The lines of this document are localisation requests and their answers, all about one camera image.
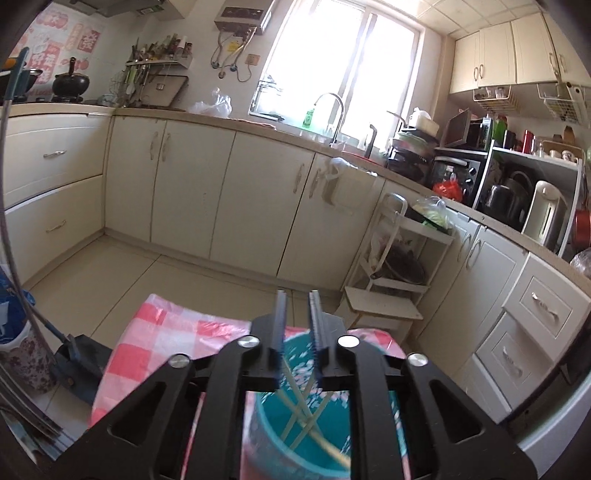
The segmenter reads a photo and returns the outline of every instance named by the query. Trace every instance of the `faucet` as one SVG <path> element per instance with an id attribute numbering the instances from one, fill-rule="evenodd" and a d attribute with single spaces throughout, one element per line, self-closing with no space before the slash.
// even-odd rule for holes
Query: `faucet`
<path id="1" fill-rule="evenodd" d="M 332 92 L 326 92 L 323 93 L 322 95 L 320 95 L 318 97 L 318 100 L 316 100 L 314 102 L 314 106 L 316 106 L 316 104 L 318 103 L 318 101 L 324 96 L 324 95 L 332 95 L 333 97 L 335 97 L 337 99 L 337 101 L 339 102 L 340 105 L 340 117 L 339 117 L 339 122 L 336 124 L 336 128 L 335 128 L 335 134 L 333 135 L 332 138 L 332 142 L 331 143 L 336 143 L 336 137 L 337 135 L 339 135 L 340 132 L 340 127 L 343 125 L 343 117 L 345 116 L 345 105 L 343 104 L 343 99 L 337 95 L 336 93 L 332 93 Z"/>

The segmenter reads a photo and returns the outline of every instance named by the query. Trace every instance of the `dish rack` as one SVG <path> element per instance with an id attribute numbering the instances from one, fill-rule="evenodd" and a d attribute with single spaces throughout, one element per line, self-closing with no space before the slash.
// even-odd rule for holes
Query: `dish rack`
<path id="1" fill-rule="evenodd" d="M 562 122 L 591 128 L 591 92 L 578 85 L 565 84 L 562 96 L 557 94 L 556 83 L 538 84 L 538 96 L 552 114 L 552 117 Z"/>
<path id="2" fill-rule="evenodd" d="M 477 99 L 477 90 L 473 92 L 474 101 L 480 105 L 484 110 L 492 115 L 515 115 L 519 114 L 519 102 L 513 93 L 513 89 L 509 86 L 507 96 L 504 98 L 486 98 Z"/>

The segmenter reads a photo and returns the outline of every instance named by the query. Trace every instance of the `kitchen counter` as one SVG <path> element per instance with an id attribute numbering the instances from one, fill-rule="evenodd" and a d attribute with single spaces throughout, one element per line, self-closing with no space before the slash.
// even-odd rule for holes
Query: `kitchen counter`
<path id="1" fill-rule="evenodd" d="M 193 113 L 155 110 L 155 109 L 135 109 L 135 108 L 109 108 L 96 105 L 72 105 L 67 103 L 25 103 L 14 105 L 11 111 L 11 117 L 24 115 L 41 115 L 41 114 L 55 114 L 55 113 L 82 113 L 91 115 L 105 115 L 105 116 L 134 116 L 144 118 L 158 118 L 164 120 L 173 120 L 180 122 L 189 122 L 201 125 L 209 125 L 211 127 L 218 127 L 229 129 L 233 131 L 243 132 L 246 134 L 256 135 L 258 137 L 268 138 L 286 144 L 300 147 L 309 151 L 317 152 L 330 157 L 339 156 L 349 161 L 353 165 L 367 170 L 376 172 L 378 175 L 393 181 L 396 184 L 402 185 L 410 190 L 417 192 L 420 195 L 431 196 L 433 192 L 418 183 L 409 180 L 387 168 L 381 167 L 373 162 L 363 160 L 347 152 L 338 152 L 330 147 L 321 145 L 317 142 L 296 137 L 285 132 L 273 130 L 271 128 L 260 127 L 254 123 L 241 122 L 233 119 L 215 118 L 211 116 L 195 115 Z M 446 199 L 449 208 L 456 210 L 476 222 L 485 225 L 494 230 L 500 235 L 506 237 L 513 243 L 521 246 L 534 255 L 541 258 L 550 266 L 562 273 L 566 278 L 575 283 L 581 290 L 591 297 L 591 280 L 572 268 L 567 262 L 560 257 L 554 255 L 547 248 L 534 242 L 531 238 L 521 235 L 516 230 L 504 225 L 503 223 L 484 215 L 474 209 L 471 209 L 461 203 Z"/>

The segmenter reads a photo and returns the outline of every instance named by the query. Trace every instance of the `green bottle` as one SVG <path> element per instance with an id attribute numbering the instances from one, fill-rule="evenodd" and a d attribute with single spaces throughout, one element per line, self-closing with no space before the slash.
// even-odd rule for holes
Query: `green bottle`
<path id="1" fill-rule="evenodd" d="M 301 124 L 304 128 L 310 128 L 312 124 L 312 115 L 314 115 L 314 107 L 306 112 L 306 117 L 304 117 L 304 123 Z"/>

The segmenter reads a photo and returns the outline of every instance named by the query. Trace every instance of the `drawer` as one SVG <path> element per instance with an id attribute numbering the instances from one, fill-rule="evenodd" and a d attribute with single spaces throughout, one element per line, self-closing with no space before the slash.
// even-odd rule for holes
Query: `drawer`
<path id="1" fill-rule="evenodd" d="M 503 307 L 557 362 L 586 320 L 590 305 L 576 285 L 530 254 Z"/>
<path id="2" fill-rule="evenodd" d="M 31 115 L 12 118 L 4 162 L 7 208 L 103 173 L 110 117 Z"/>
<path id="3" fill-rule="evenodd" d="M 496 423 L 511 412 L 499 387 L 476 355 L 472 355 L 459 369 L 453 381 Z"/>
<path id="4" fill-rule="evenodd" d="M 521 405 L 552 368 L 540 347 L 508 313 L 476 354 L 512 408 Z"/>
<path id="5" fill-rule="evenodd" d="M 102 228 L 102 175 L 20 203 L 7 210 L 6 219 L 24 283 L 51 260 Z"/>

